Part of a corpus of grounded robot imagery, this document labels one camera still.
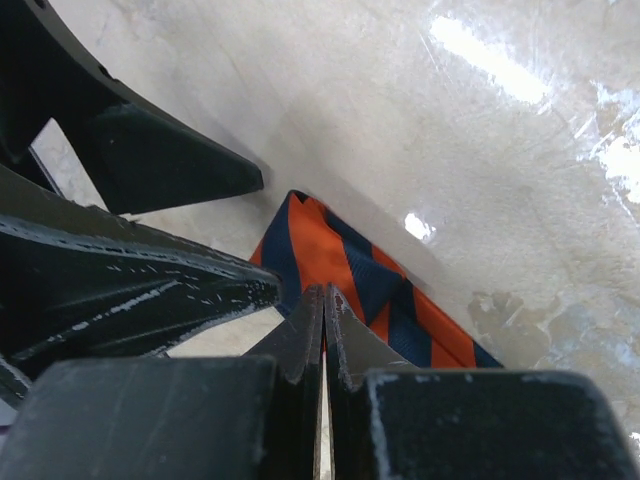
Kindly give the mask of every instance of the orange stripe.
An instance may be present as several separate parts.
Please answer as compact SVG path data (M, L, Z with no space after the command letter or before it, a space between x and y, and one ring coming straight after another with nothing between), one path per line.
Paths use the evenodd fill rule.
M342 291L356 316L364 322L342 238L327 227L324 206L313 198L302 204L295 195L289 201L289 235L302 291L318 283L333 283Z
M375 320L371 322L371 330L380 337L384 343L389 343L389 313L391 311L391 304L387 303L380 313L376 316Z
M431 368L461 368L458 359L449 355L438 342L431 342Z
M256 247L255 252L253 252L253 255L251 255L251 258L249 259L249 261L255 265L262 265L262 242L264 240L264 237L262 238L262 240L260 240L260 243L258 244L258 246Z
M399 273L400 275L402 275L402 279L403 280L405 278L407 278L407 276L404 273L404 270L402 270L402 268L400 268L400 265L398 265L396 262L394 262L391 259L391 257L389 257L386 253L384 253L382 250L380 250L375 245L373 245L373 248L371 250L372 250L373 259L377 263L379 263L383 267L388 268L389 270L393 270L394 272Z
M418 323L431 335L433 343L440 344L463 367L475 367L476 357L473 351L473 340L469 334L415 287L413 296Z

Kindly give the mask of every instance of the scratch mark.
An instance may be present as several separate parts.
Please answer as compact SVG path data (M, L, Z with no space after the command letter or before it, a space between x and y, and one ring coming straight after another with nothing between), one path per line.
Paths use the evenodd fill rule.
M113 434L115 433L116 427L118 425L118 417L120 416L120 411L122 410L124 396L127 393L127 390L129 390L129 386L133 381L133 377L135 377L136 375L136 370L138 370L138 365L134 364L129 371L129 376L127 377L126 382L120 388L120 393L118 394L116 403L113 406L113 412L111 413L111 424L109 425L107 439L105 440L104 447L102 448L102 455L100 455L100 458L96 461L96 465L91 470L91 476L93 477L97 477L98 475L100 475L100 470L102 470L104 461L107 458L107 454L109 453L109 449L111 448L111 444L113 442Z
M510 253L509 253L509 252L507 252L507 253L504 255L504 258L502 259L502 262L500 263L500 267L498 267L498 270L497 270L498 272L501 272L501 271L502 271L502 269L503 269L503 268L504 268L504 266L506 265L507 260L509 259L509 257L510 257L510 256L511 256L511 255L510 255Z
M165 425L167 414L169 413L169 409L170 409L171 404L172 404L173 396L176 393L176 390L177 390L176 387L178 386L178 383L179 383L179 380L180 380L179 375L182 373L184 364L178 364L178 365L180 365L180 367L176 367L175 369L173 369L173 372L171 374L171 383L169 384L169 389L168 389L167 393L165 394L164 402L162 403L162 408L160 409L160 412L158 413L156 424L154 425L153 430L151 430L151 433L147 437L147 441L145 442L144 447L142 448L142 450L140 451L140 454L138 455L138 460L136 462L136 466L141 465L142 462L144 462L145 455L147 454L149 449L153 446L154 440L160 434L160 431L162 430L162 427L164 427L164 425Z
M127 242L104 237L72 234L17 219L10 215L0 215L0 232L41 245L51 245L66 250L111 257L171 263L176 266L196 268L230 279L241 278L241 275L245 272L265 278L265 274L259 268L238 261L237 258L222 252L209 252L208 256L205 256L200 253L184 252L165 247L149 247L146 245L134 247ZM237 271L230 271L229 266L233 266L234 270Z
M591 114L591 116L587 119L586 122L584 122L584 125L582 125L578 131L575 133L575 135L573 136L574 139L578 139L580 138L584 132L587 131L587 128L589 128L589 125L591 125L591 123L596 119L596 114L595 112Z
M111 19L111 14L107 14L107 18L104 20L104 25L102 25L102 29L98 34L98 39L96 40L96 45L99 47L102 45L102 41L104 40L104 36L107 33L107 28L109 28L109 20Z
M170 288L173 288L177 285L180 285L180 282L178 282L177 280L174 280L172 282L169 283L165 283L164 285L161 285L157 288L154 288L148 292L143 293L142 295L139 295L135 298L132 298L131 300L124 302L118 306L112 307L109 311L95 315L93 318L91 318L90 320L86 320L83 322L80 322L76 325L73 325L71 328L67 328L66 330L51 336L49 338L47 338L47 340L45 340L44 342L40 342L32 347L29 347L25 350L22 350L21 352L16 353L15 358L18 360L26 360L28 358L33 357L34 355L37 355L38 353L40 353L42 350L47 349L47 348L51 348L54 345L66 342L69 338L71 338L74 334L77 334L79 331L84 330L85 328L90 327L91 325L95 324L96 322L102 320L103 318L108 318L112 315L115 315L117 313L123 312L123 311L129 311L132 308L136 307L137 305L139 305L140 303L146 302L148 300L151 300L153 298L159 297L160 295L162 295L162 293L164 293L165 291L169 290Z
M424 36L422 35L422 33L420 32L420 30L418 30L418 36L420 37L420 41L422 41L422 45L424 45L425 50L429 54L429 58L431 58L431 61L433 62L433 65L436 67L436 71L438 73L444 75L445 77L447 77L447 79L449 80L449 83L451 83L451 85L454 85L453 79L451 78L449 73L447 73L447 71L445 69L440 67L440 65L436 61L435 57L431 53L431 49L429 48L429 45L427 44L427 41L424 38ZM452 93L451 93L451 90L449 90L449 87L447 86L446 82L444 83L444 86L447 89L447 92L449 93L449 95L453 96Z
M516 319L516 317L518 316L518 314L520 312L522 312L522 310L524 310L524 304L520 305L515 312L513 312L513 314L507 319L506 322L504 322L504 325L502 326L502 328L505 327L510 327L513 324L513 321Z

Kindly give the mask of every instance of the glossy white surface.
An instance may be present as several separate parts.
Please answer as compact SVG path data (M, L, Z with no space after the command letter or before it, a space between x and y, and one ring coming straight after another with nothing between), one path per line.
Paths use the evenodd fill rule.
M143 221L247 258L304 190L507 366L588 374L640 442L640 3L52 4L113 76L265 172Z

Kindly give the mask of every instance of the striped cloth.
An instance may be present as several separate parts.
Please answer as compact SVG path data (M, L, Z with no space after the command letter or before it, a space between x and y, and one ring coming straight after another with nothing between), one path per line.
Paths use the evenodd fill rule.
M291 191L251 257L278 273L289 315L307 287L333 283L356 316L418 367L500 367L382 250L324 204Z

